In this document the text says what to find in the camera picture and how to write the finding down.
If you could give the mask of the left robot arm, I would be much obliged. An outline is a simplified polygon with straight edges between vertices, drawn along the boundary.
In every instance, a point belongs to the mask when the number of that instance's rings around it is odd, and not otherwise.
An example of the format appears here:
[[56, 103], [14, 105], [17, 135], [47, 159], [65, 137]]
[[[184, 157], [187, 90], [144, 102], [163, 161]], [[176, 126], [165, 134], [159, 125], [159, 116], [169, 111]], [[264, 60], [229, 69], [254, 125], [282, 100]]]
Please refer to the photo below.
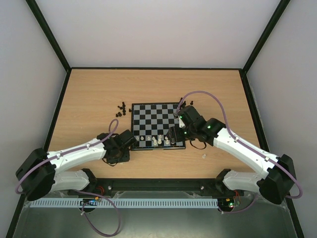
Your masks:
[[97, 178], [90, 169], [72, 171], [81, 164], [103, 160], [115, 165], [129, 161], [129, 148], [136, 142], [131, 131], [96, 138], [68, 149], [46, 152], [35, 149], [16, 171], [18, 187], [28, 201], [38, 200], [48, 193], [61, 190], [93, 192]]

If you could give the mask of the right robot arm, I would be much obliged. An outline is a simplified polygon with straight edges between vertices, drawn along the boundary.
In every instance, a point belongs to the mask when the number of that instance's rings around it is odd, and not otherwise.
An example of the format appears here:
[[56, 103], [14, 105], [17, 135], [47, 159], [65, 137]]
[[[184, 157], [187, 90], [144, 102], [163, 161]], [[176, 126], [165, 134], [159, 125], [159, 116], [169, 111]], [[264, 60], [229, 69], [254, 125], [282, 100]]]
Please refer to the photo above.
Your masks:
[[193, 106], [183, 108], [177, 117], [179, 124], [171, 126], [166, 135], [170, 143], [197, 139], [231, 154], [253, 169], [251, 173], [227, 171], [216, 182], [219, 193], [227, 194], [231, 190], [256, 192], [278, 205], [288, 196], [296, 179], [291, 157], [262, 150], [231, 131], [223, 122], [215, 118], [205, 120]]

